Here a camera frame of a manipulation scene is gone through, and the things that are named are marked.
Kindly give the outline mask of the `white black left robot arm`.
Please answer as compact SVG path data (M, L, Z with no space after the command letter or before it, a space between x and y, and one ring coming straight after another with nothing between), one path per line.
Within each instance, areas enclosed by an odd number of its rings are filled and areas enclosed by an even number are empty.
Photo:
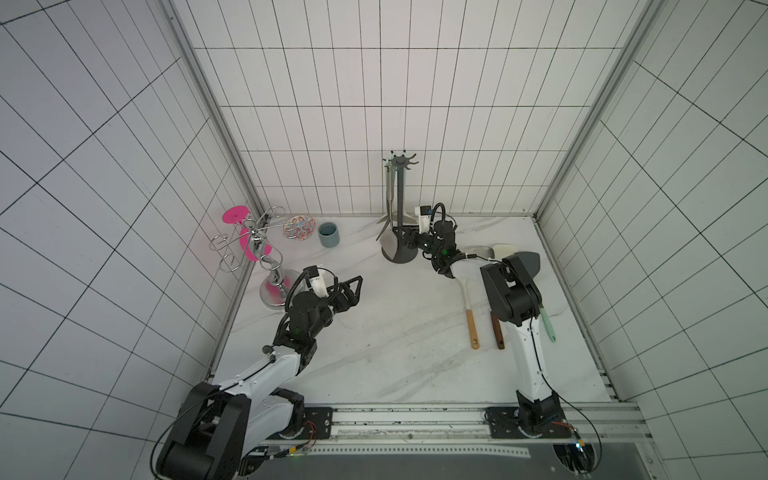
M201 382L190 390L153 446L154 478L232 479L270 436L303 432L304 398L284 385L309 365L335 315L358 305L363 285L360 276L327 285L326 271L310 266L300 273L262 359L220 385Z

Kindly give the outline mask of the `cream spatula light wood handle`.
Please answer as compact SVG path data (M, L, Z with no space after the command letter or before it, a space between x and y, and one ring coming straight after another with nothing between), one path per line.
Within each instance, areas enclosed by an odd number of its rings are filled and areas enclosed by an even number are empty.
M520 251L514 244L496 244L492 246L494 258L501 260Z

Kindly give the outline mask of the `cream utensil dark wood handle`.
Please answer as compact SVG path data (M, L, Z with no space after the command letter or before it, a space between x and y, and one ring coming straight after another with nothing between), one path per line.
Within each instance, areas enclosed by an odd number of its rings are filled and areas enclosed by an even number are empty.
M471 254L476 254L476 255L479 255L479 256L484 257L484 258L488 258L488 259L494 259L495 258L494 250L491 247L487 247L487 246L470 246L470 247L467 248L467 251L469 253L471 253ZM492 327L493 327L493 332L494 332L497 348L499 350L504 350L505 349L505 341L504 341L503 333L502 333L502 330L501 330L500 321L499 321L499 319L497 318L497 316L493 312L490 313L490 318L491 318L491 323L492 323Z

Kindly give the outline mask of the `grey spatula mint handle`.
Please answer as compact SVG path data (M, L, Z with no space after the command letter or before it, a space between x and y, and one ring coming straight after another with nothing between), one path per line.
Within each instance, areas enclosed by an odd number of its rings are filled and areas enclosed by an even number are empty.
M517 256L522 261L523 266L527 270L531 278L535 278L541 269L540 255L532 251L518 251ZM551 323L551 319L544 307L540 308L541 321L546 330L547 336L552 343L556 342L556 334L554 327Z

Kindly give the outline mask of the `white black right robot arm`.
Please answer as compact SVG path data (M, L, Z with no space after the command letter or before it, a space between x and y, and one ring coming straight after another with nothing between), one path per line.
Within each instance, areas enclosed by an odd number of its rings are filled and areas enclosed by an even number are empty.
M539 438L550 424L564 424L561 397L547 379L541 357L541 325L546 322L542 296L534 282L541 268L540 255L510 245L460 249L457 225L450 219L422 215L416 225L397 227L398 246L420 249L436 273L458 280L468 293L469 280L480 281L491 318L508 323L507 337L518 372L517 410L513 421L522 435Z

